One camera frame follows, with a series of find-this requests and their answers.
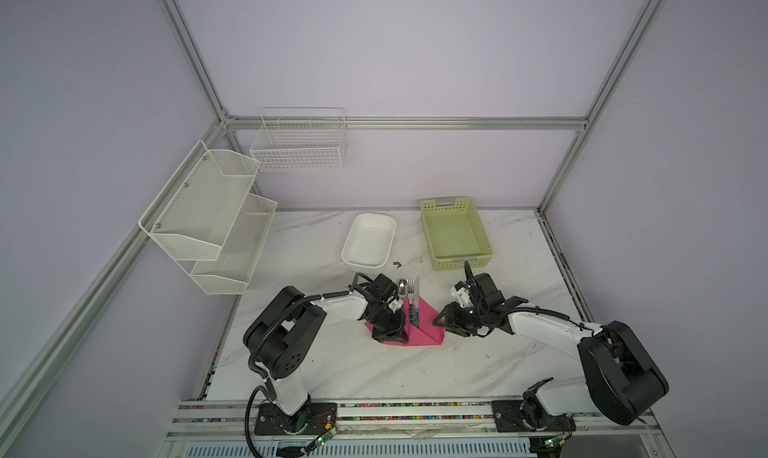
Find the spoon with teal handle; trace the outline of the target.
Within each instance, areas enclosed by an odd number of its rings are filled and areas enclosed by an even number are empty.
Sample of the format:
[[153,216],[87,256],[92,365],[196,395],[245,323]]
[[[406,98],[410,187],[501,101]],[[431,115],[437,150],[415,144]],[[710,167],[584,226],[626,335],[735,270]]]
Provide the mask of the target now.
[[397,296],[400,301],[404,301],[408,296],[408,281],[406,279],[400,279],[397,285]]

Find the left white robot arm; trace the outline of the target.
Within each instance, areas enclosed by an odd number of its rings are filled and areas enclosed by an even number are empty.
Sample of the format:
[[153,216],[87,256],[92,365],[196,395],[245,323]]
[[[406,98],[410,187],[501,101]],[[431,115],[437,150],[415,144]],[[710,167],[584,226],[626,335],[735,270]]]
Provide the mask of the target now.
[[243,335],[248,368],[258,374],[266,397],[288,419],[308,412],[311,398],[300,375],[321,327],[337,321],[362,321],[380,342],[406,344],[407,290],[383,274],[357,272],[352,283],[335,291],[308,295],[286,286]]

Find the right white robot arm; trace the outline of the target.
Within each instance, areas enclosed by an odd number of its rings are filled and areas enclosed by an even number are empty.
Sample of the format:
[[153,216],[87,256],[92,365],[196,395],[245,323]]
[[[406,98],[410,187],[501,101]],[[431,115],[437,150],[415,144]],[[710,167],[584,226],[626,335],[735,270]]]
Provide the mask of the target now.
[[573,413],[599,413],[628,426],[669,392],[660,368],[621,321],[578,321],[522,297],[506,298],[486,273],[456,283],[451,294],[454,301],[437,314],[434,326],[461,337],[485,338],[500,330],[541,342],[580,364],[579,377],[546,377],[525,390],[518,420],[529,430]]

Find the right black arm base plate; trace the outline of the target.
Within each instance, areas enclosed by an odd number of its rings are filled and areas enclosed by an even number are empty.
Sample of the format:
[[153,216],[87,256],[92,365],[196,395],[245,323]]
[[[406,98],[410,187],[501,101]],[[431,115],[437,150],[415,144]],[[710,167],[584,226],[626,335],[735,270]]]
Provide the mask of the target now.
[[562,431],[571,433],[576,425],[568,414],[550,415],[532,400],[509,399],[491,402],[498,432]]

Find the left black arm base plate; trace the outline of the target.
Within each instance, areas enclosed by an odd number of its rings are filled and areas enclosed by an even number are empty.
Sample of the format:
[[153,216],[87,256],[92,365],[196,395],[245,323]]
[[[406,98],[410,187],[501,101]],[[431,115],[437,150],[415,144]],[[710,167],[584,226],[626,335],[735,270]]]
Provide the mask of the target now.
[[320,435],[336,422],[337,411],[337,403],[312,402],[288,415],[276,404],[264,402],[258,407],[252,430],[256,436]]

